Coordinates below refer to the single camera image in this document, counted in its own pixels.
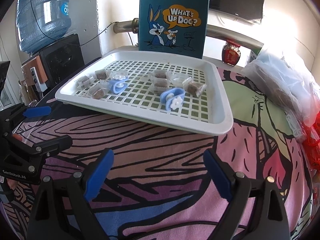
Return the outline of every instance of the red object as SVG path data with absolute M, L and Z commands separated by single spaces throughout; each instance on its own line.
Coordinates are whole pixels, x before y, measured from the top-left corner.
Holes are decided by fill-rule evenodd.
M 222 49 L 222 61 L 233 66 L 237 65 L 241 56 L 239 48 L 240 45 L 238 43 L 227 40 Z
M 304 126 L 307 140 L 302 145 L 312 169 L 320 171 L 320 113 L 311 127 Z

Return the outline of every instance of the blue plastic clip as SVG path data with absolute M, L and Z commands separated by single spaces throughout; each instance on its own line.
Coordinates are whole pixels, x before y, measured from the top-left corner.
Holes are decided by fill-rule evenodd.
M 220 163 L 217 162 L 209 150 L 205 150 L 203 153 L 203 161 L 220 196 L 228 202 L 231 202 L 233 198 L 231 192 L 231 181 L 220 166 L 223 162 L 221 160 L 219 160 Z
M 51 107 L 50 106 L 30 107 L 26 111 L 23 112 L 23 116 L 27 117 L 27 118 L 46 116 L 49 114 L 51 114 Z
M 116 79 L 112 79 L 109 82 L 110 84 L 110 90 L 115 93 L 115 94 L 120 94 L 121 92 L 123 92 L 127 87 L 128 85 L 127 84 L 123 84 L 123 87 L 117 87 L 117 85 L 120 85 L 126 81 L 128 81 L 129 78 L 126 78 L 126 79 L 123 79 L 123 80 L 116 80 Z
M 113 151 L 108 149 L 98 157 L 95 163 L 92 163 L 93 170 L 89 171 L 90 176 L 85 181 L 86 190 L 84 192 L 84 198 L 88 202 L 98 196 L 101 186 L 111 170 L 114 158 L 115 155 Z
M 176 110 L 184 101 L 186 92 L 182 88 L 173 88 L 163 92 L 160 96 L 161 104 L 165 105 L 167 111 Z

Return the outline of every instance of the cartoon print fabric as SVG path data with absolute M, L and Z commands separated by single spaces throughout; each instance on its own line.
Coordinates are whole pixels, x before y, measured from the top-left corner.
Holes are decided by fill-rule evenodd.
M 68 134 L 73 146 L 47 160 L 41 177 L 66 178 L 82 171 L 107 147 L 115 162 L 96 199 L 90 205 L 112 240 L 191 221 L 143 240 L 207 240 L 227 201 L 220 198 L 202 160 L 213 147 L 222 161 L 250 178 L 273 176 L 285 202 L 292 239 L 297 239 L 311 216 L 312 190 L 306 160 L 294 139 L 284 112 L 247 78 L 219 70 L 234 116 L 225 135 L 210 137 L 137 122 L 64 105 L 48 97 L 52 113 L 23 123 L 18 133 L 32 145 Z M 3 204 L 10 223 L 26 238 L 36 186 L 20 183 L 16 200 Z M 70 203 L 68 219 L 77 227 Z M 253 206 L 249 200 L 237 233 L 247 225 Z

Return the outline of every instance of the speech bubble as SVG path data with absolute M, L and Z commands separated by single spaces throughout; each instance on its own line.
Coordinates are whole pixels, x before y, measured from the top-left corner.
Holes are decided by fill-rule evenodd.
M 199 13 L 196 10 L 185 8 L 182 5 L 175 4 L 162 12 L 163 20 L 169 24 L 168 29 L 175 26 L 182 28 L 198 27 L 201 25 Z

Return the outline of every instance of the teal tote bag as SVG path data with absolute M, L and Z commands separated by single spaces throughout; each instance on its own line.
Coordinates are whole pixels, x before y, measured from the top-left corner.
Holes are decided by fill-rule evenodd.
M 209 0 L 140 0 L 139 50 L 202 58 Z

